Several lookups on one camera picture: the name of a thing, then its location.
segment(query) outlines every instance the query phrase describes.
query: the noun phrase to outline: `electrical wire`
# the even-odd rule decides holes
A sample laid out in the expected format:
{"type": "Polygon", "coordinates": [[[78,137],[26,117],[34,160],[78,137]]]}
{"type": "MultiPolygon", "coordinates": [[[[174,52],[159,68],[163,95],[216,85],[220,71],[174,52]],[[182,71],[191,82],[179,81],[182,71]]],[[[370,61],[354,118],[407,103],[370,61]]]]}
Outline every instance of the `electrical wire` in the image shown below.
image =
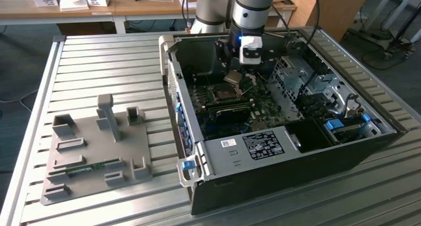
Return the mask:
{"type": "Polygon", "coordinates": [[[288,36],[291,36],[291,30],[290,30],[290,26],[284,20],[284,17],[282,15],[282,13],[279,12],[279,10],[276,9],[275,5],[272,4],[272,8],[275,10],[275,13],[278,14],[279,18],[282,19],[283,23],[284,23],[284,26],[286,26],[286,29],[287,29],[287,32],[288,32],[288,36]]]}
{"type": "Polygon", "coordinates": [[[251,89],[254,89],[258,85],[255,84],[247,91],[244,91],[244,93],[240,95],[243,96],[251,89]]]}
{"type": "Polygon", "coordinates": [[[190,21],[190,0],[187,0],[186,8],[187,8],[187,21],[190,21]]]}
{"type": "Polygon", "coordinates": [[[14,170],[0,170],[0,174],[11,174],[14,173],[14,170]]]}
{"type": "Polygon", "coordinates": [[[347,98],[346,98],[346,104],[344,104],[344,110],[343,110],[344,118],[347,117],[348,101],[350,101],[350,99],[351,99],[351,97],[352,97],[354,95],[355,95],[355,94],[351,93],[351,94],[347,96],[347,98]]]}
{"type": "Polygon", "coordinates": [[[310,83],[312,82],[312,79],[315,78],[315,76],[318,75],[318,72],[314,72],[314,74],[311,75],[310,80],[306,82],[306,84],[303,85],[303,87],[299,90],[299,94],[303,93],[303,91],[306,90],[306,88],[308,87],[310,83]]]}
{"type": "Polygon", "coordinates": [[[6,32],[6,30],[7,30],[7,25],[5,26],[5,29],[3,29],[3,31],[0,32],[0,34],[3,34],[3,33],[6,32]]]}
{"type": "Polygon", "coordinates": [[[142,30],[140,28],[138,28],[134,24],[132,24],[132,21],[130,21],[130,24],[134,26],[135,29],[140,30],[143,33],[147,33],[151,31],[151,29],[154,28],[154,25],[156,24],[156,20],[154,20],[154,23],[151,25],[151,27],[147,29],[147,30],[142,30]]]}
{"type": "Polygon", "coordinates": [[[390,16],[392,14],[392,12],[396,10],[396,8],[400,6],[400,4],[396,5],[396,7],[394,7],[394,9],[390,11],[387,18],[383,20],[383,22],[380,23],[380,28],[383,29],[383,24],[384,22],[387,22],[387,20],[390,19],[390,16]]]}
{"type": "Polygon", "coordinates": [[[188,27],[186,15],[184,15],[184,3],[186,3],[186,0],[183,0],[183,2],[182,2],[182,15],[183,15],[183,19],[184,19],[186,26],[188,27]]]}
{"type": "Polygon", "coordinates": [[[363,6],[360,7],[360,22],[363,25],[364,32],[367,32],[367,27],[366,27],[364,22],[363,22],[363,6]]]}
{"type": "Polygon", "coordinates": [[[258,72],[258,75],[264,79],[266,82],[270,82],[259,72],[258,72]]]}
{"type": "Polygon", "coordinates": [[[0,100],[0,103],[3,104],[10,104],[10,103],[15,103],[19,101],[19,103],[22,104],[22,106],[25,106],[25,108],[33,112],[31,108],[25,104],[23,100],[34,93],[37,93],[39,90],[34,90],[31,93],[26,94],[25,96],[22,96],[19,99],[15,100],[0,100]]]}
{"type": "Polygon", "coordinates": [[[158,20],[155,20],[155,21],[154,21],[154,23],[152,23],[151,27],[147,29],[147,31],[146,31],[146,32],[150,32],[150,31],[151,31],[151,29],[154,28],[154,25],[156,25],[156,22],[158,22],[158,20]]]}
{"type": "Polygon", "coordinates": [[[388,67],[386,67],[386,68],[380,68],[380,67],[372,65],[372,64],[370,63],[370,61],[367,60],[367,56],[368,56],[370,54],[374,54],[374,53],[380,52],[380,51],[384,51],[383,47],[380,47],[378,50],[374,50],[374,51],[371,51],[371,52],[367,52],[367,53],[363,54],[363,56],[362,56],[363,62],[364,62],[371,68],[374,68],[375,70],[380,70],[380,71],[390,70],[391,68],[396,67],[398,65],[400,65],[400,64],[403,64],[403,63],[406,62],[406,60],[399,61],[398,63],[392,64],[391,66],[388,66],[388,67]]]}
{"type": "Polygon", "coordinates": [[[318,31],[318,28],[319,28],[319,23],[320,23],[320,0],[316,0],[316,7],[318,7],[316,25],[315,25],[315,29],[314,29],[312,35],[310,37],[310,40],[307,42],[307,45],[311,44],[311,41],[312,41],[312,39],[315,37],[316,31],[318,31]]]}

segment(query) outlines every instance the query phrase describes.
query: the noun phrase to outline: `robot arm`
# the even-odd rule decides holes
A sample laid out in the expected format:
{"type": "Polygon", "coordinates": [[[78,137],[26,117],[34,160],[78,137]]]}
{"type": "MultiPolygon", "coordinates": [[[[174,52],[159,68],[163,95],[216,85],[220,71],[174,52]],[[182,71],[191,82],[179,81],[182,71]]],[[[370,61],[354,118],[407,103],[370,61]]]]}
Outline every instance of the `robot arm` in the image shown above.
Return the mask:
{"type": "Polygon", "coordinates": [[[264,25],[274,0],[235,0],[228,46],[239,51],[240,63],[258,65],[263,57],[264,25]]]}
{"type": "MultiPolygon", "coordinates": [[[[264,25],[274,0],[234,0],[228,59],[238,57],[244,65],[262,63],[264,25]]],[[[198,16],[192,33],[223,32],[230,0],[198,0],[198,16]]]]}

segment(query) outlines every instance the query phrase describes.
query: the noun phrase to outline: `circuit board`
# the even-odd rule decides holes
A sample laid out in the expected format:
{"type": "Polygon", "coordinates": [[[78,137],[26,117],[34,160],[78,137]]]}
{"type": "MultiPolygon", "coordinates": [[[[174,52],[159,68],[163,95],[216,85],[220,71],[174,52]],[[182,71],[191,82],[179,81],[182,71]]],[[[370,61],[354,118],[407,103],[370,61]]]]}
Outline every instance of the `circuit board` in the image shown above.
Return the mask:
{"type": "Polygon", "coordinates": [[[190,87],[191,99],[206,140],[274,128],[286,123],[267,79],[246,74],[239,84],[190,87]]]}

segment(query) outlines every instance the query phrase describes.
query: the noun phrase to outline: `slotted aluminum table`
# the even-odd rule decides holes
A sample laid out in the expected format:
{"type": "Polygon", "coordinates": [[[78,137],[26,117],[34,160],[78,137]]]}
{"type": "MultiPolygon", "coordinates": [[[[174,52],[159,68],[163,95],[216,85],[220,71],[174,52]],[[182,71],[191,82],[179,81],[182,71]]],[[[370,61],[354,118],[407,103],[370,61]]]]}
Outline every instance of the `slotted aluminum table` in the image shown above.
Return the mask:
{"type": "Polygon", "coordinates": [[[75,36],[53,44],[0,225],[416,225],[421,223],[420,115],[332,38],[315,41],[411,130],[355,169],[207,214],[190,214],[159,68],[163,33],[75,36]],[[154,180],[50,206],[41,204],[53,119],[97,115],[112,93],[115,112],[147,115],[154,180]]]}

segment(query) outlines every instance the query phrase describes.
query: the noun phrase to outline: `label sticker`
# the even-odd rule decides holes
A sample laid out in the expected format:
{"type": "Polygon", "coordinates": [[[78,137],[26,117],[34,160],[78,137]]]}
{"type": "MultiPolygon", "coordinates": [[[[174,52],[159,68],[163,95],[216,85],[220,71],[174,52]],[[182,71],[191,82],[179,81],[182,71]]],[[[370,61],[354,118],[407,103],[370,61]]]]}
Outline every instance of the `label sticker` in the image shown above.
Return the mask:
{"type": "Polygon", "coordinates": [[[93,15],[111,15],[111,12],[93,12],[93,15]]]}
{"type": "Polygon", "coordinates": [[[238,143],[236,143],[235,139],[230,139],[230,140],[222,141],[222,145],[223,145],[223,147],[230,147],[230,146],[238,145],[238,143]]]}
{"type": "Polygon", "coordinates": [[[274,131],[267,131],[243,137],[254,160],[286,153],[274,131]]]}

